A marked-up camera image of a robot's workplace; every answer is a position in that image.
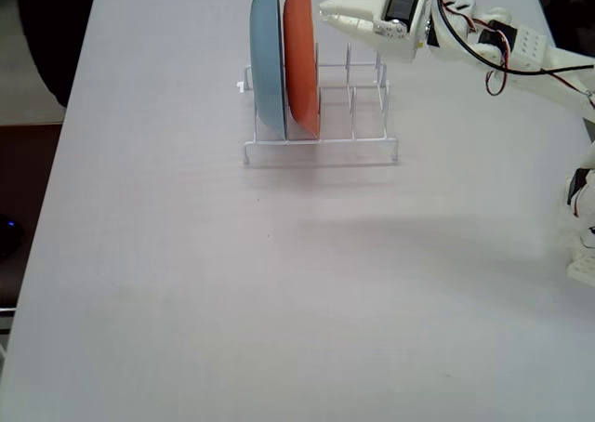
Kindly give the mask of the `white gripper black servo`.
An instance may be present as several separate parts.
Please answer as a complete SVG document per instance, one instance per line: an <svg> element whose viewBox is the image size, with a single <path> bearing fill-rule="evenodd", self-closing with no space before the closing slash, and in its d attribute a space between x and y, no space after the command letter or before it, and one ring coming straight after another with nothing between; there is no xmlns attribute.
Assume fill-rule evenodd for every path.
<svg viewBox="0 0 595 422"><path fill-rule="evenodd" d="M425 39L432 1L326 0L319 9L327 25L355 39L378 35L385 59L411 62Z"/></svg>

